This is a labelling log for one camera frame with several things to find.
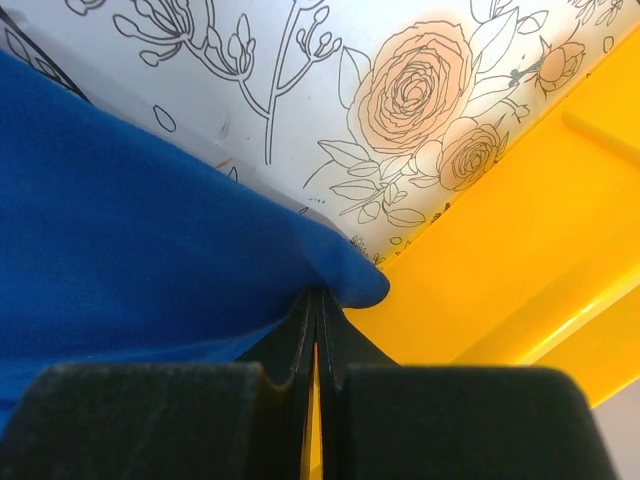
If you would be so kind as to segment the yellow plastic bin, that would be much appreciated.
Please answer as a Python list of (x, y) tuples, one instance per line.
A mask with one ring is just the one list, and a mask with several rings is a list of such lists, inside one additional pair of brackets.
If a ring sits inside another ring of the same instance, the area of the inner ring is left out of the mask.
[(384, 268), (347, 319), (407, 365), (533, 365), (592, 406), (639, 383), (639, 37)]

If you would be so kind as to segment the blue printed t shirt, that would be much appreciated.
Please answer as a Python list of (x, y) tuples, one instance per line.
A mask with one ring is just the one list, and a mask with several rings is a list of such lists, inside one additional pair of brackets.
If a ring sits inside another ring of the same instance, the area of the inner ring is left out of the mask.
[(1, 417), (67, 362), (228, 362), (309, 287), (386, 277), (336, 231), (1, 58)]

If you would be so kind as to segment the floral patterned table mat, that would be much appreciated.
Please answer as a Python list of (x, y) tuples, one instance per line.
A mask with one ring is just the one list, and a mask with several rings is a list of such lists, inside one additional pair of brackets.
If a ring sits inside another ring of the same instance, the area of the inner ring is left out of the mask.
[(638, 26), (635, 1), (5, 1), (1, 48), (383, 263)]

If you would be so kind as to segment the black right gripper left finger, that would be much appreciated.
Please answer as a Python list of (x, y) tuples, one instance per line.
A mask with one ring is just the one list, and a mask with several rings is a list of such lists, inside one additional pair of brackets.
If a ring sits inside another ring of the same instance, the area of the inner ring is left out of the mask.
[(314, 294), (228, 363), (58, 364), (1, 439), (5, 479), (305, 479)]

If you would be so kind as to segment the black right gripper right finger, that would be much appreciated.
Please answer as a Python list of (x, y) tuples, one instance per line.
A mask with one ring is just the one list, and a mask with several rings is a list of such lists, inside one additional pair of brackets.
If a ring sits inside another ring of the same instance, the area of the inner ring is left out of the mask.
[(586, 399), (549, 368), (402, 366), (316, 294), (327, 479), (612, 479)]

